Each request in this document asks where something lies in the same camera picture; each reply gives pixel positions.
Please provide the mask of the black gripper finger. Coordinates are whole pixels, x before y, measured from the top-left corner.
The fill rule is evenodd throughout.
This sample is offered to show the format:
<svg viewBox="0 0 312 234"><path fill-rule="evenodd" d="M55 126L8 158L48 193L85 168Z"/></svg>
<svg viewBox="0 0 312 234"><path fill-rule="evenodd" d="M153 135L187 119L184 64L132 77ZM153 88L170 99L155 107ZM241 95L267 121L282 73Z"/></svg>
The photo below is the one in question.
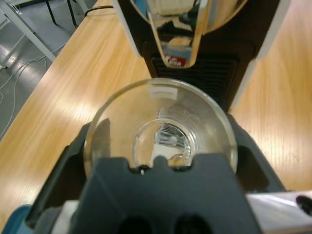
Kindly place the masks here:
<svg viewBox="0 0 312 234"><path fill-rule="evenodd" d="M88 128L89 124L83 125L75 139L63 149L31 207L32 221L37 221L49 208L79 198L86 181L83 146Z"/></svg>
<svg viewBox="0 0 312 234"><path fill-rule="evenodd" d="M228 114L237 142L236 177L243 190L250 194L278 193L286 189L254 139Z"/></svg>

